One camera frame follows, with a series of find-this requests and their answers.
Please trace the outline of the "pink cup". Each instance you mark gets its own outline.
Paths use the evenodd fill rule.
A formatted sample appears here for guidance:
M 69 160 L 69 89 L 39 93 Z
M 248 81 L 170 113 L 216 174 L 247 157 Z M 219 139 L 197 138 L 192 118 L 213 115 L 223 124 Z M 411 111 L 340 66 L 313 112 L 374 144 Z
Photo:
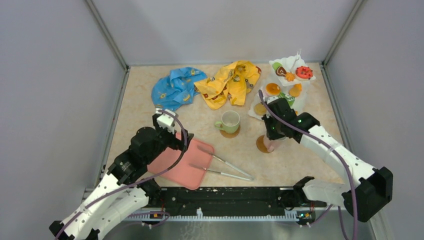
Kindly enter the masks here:
M 274 150 L 279 148 L 282 143 L 286 140 L 286 137 L 282 137 L 276 140 L 270 140 L 266 135 L 263 138 L 263 145 L 267 153 L 272 153 Z

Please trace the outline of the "round wooden coaster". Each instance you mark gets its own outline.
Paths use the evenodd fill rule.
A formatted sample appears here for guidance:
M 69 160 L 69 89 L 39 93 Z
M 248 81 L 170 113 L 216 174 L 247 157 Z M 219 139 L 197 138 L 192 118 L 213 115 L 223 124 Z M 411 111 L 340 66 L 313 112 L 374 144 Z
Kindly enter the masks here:
M 261 135 L 256 140 L 256 147 L 262 153 L 271 153 L 274 151 L 274 147 L 272 146 L 272 141 L 269 140 L 266 135 Z

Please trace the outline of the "round tan muffin cake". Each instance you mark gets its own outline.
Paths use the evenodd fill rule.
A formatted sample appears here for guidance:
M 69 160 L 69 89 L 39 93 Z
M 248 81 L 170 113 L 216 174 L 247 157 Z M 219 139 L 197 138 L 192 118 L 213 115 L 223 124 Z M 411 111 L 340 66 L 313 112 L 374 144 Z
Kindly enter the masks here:
M 264 107 L 264 105 L 262 103 L 257 103 L 253 107 L 253 111 L 258 116 L 263 116 L 267 113 L 267 109 Z

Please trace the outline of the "green cake slice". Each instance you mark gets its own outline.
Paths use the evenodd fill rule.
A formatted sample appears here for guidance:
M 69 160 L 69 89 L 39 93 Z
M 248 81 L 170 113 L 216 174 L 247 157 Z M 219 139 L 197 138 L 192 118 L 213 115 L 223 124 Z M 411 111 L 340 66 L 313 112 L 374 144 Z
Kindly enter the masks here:
M 291 96 L 290 94 L 285 94 L 285 93 L 283 93 L 283 92 L 281 92 L 281 93 L 279 94 L 279 97 L 280 97 L 280 98 L 283 98 L 283 99 L 286 99 L 286 101 L 288 102 L 288 104 L 289 104 L 289 106 L 290 106 L 290 107 L 292 107 L 292 106 L 293 106 L 293 104 L 294 104 L 294 102 L 295 102 L 295 100 L 296 100 L 296 98 L 295 98 L 295 97 Z

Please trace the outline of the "yellow orange pastry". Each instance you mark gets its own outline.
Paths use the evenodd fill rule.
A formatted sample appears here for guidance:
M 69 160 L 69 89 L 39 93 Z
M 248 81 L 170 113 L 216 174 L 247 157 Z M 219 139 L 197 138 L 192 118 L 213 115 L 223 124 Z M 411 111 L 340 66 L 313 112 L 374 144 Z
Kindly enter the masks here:
M 274 97 L 274 96 L 278 96 L 281 93 L 281 88 L 278 84 L 276 83 L 268 83 L 265 88 L 265 95 L 267 97 Z

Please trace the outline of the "round yellow cracker biscuit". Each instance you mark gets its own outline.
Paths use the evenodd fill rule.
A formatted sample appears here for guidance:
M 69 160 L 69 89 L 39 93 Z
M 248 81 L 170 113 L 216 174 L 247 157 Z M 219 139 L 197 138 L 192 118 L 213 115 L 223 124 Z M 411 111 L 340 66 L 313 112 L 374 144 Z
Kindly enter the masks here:
M 292 87 L 292 88 L 289 90 L 289 94 L 290 94 L 292 97 L 294 97 L 294 98 L 299 97 L 299 96 L 300 96 L 300 94 L 301 94 L 301 92 L 302 92 L 302 88 L 299 88 L 299 87 L 296 87 L 296 86 Z

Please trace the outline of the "woven rattan coaster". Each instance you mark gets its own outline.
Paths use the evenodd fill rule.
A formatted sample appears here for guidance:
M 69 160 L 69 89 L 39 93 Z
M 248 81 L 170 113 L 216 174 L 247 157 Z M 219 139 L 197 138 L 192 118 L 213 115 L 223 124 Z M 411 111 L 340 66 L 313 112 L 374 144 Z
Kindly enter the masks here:
M 220 130 L 219 132 L 224 138 L 232 139 L 232 138 L 235 138 L 239 135 L 240 129 L 241 128 L 238 127 L 238 129 L 234 133 L 227 133 L 224 130 Z

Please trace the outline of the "green mug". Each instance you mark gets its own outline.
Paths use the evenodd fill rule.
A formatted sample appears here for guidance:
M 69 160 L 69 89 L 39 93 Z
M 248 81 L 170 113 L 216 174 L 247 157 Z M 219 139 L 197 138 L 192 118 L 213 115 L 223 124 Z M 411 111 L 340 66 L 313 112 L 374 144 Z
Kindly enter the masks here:
M 221 120 L 215 122 L 214 127 L 227 134 L 234 134 L 240 126 L 240 115 L 234 110 L 228 110 L 221 116 Z

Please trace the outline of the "orange swirl cookie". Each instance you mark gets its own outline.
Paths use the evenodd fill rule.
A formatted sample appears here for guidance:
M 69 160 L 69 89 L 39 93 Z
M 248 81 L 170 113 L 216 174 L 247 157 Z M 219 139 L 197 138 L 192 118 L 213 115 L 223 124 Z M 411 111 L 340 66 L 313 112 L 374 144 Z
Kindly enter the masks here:
M 293 82 L 296 79 L 296 75 L 292 72 L 287 72 L 285 78 L 288 82 Z

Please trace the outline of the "metal tongs white handle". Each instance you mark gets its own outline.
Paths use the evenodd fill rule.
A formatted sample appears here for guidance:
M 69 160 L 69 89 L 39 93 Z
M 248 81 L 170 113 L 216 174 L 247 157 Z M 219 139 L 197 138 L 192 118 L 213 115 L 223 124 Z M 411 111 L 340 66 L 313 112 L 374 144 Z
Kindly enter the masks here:
M 210 168 L 206 168 L 206 167 L 202 167 L 199 165 L 195 165 L 193 163 L 190 163 L 189 166 L 199 169 L 199 170 L 204 170 L 206 172 L 211 172 L 217 175 L 221 175 L 221 176 L 225 176 L 225 177 L 229 177 L 229 178 L 234 178 L 234 179 L 239 179 L 239 180 L 243 180 L 243 181 L 253 181 L 255 178 L 250 175 L 249 173 L 245 172 L 244 170 L 242 170 L 241 168 L 233 165 L 232 163 L 230 163 L 229 161 L 226 161 L 224 159 L 222 159 L 221 157 L 217 156 L 215 153 L 213 153 L 212 151 L 206 150 L 205 148 L 198 146 L 197 147 L 201 152 L 206 153 L 210 156 L 212 156 L 213 158 L 217 159 L 218 161 L 224 163 L 225 165 L 229 166 L 230 168 L 234 169 L 235 171 L 241 173 L 243 176 L 238 176 L 238 175 L 234 175 L 234 174 L 230 174 L 230 173 L 226 173 L 226 172 L 222 172 L 222 171 L 217 171 L 217 170 L 213 170 Z

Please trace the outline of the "brown heart cookie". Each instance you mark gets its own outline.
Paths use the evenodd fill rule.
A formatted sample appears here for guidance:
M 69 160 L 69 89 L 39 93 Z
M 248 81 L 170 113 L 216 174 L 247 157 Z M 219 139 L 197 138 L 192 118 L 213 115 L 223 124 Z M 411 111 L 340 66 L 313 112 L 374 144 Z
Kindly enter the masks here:
M 283 68 L 283 66 L 278 66 L 275 70 L 275 73 L 279 77 L 285 77 L 287 74 L 287 71 Z

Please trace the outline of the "red orange donut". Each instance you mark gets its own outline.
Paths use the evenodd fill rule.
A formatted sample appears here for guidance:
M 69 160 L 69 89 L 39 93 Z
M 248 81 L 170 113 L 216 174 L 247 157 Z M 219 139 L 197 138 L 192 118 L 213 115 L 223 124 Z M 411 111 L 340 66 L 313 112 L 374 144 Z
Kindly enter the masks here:
M 313 70 L 308 66 L 299 66 L 294 73 L 299 81 L 311 80 L 314 77 Z

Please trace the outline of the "green round macaron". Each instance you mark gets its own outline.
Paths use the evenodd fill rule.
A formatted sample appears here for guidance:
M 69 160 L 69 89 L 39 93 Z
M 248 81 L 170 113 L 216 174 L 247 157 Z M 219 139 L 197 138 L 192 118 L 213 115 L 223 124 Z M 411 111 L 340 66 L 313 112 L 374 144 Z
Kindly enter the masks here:
M 272 68 L 276 71 L 279 67 L 281 67 L 282 66 L 282 64 L 281 63 L 279 63 L 279 62 L 274 62 L 273 64 L 272 64 Z

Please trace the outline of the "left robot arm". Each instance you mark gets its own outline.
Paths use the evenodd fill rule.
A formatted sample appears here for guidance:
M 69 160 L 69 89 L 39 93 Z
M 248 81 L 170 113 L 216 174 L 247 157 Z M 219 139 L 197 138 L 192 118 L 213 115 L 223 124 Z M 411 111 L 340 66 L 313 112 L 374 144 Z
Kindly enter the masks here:
M 56 240 L 86 240 L 100 234 L 102 231 L 95 225 L 120 194 L 129 188 L 141 191 L 142 184 L 180 163 L 193 134 L 188 133 L 178 114 L 171 110 L 156 109 L 152 123 L 153 127 L 145 126 L 136 132 L 128 149 L 115 158 L 89 197 L 68 217 L 49 226 Z M 162 171 L 143 178 L 148 165 L 167 149 L 179 151 L 178 158 Z

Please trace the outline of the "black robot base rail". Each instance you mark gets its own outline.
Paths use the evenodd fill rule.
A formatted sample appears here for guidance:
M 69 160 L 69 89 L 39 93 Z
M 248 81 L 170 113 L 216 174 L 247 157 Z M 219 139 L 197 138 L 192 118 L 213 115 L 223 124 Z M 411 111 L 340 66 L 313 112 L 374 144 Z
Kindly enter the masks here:
M 284 216 L 291 210 L 326 207 L 322 201 L 301 198 L 293 187 L 184 187 L 162 188 L 146 206 L 168 212 L 172 217 L 265 217 Z

